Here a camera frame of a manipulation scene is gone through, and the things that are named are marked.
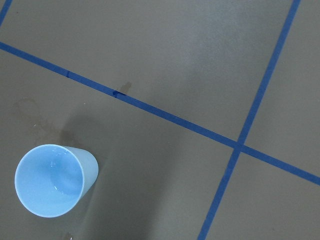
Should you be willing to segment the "light blue plastic cup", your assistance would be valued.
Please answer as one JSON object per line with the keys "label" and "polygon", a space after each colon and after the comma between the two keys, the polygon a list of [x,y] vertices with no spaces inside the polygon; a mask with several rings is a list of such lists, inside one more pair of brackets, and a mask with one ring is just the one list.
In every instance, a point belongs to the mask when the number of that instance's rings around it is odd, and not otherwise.
{"label": "light blue plastic cup", "polygon": [[89,151],[44,144],[28,151],[17,165],[14,186],[22,205],[43,218],[72,210],[97,180],[99,165]]}

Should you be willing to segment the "brown paper table cover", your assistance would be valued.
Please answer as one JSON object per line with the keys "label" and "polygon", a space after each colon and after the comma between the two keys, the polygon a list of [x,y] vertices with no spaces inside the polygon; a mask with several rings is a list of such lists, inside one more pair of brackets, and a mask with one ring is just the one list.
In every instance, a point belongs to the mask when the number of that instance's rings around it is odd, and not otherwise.
{"label": "brown paper table cover", "polygon": [[[20,159],[85,149],[68,213],[19,201]],[[317,0],[3,0],[3,240],[317,240]]]}

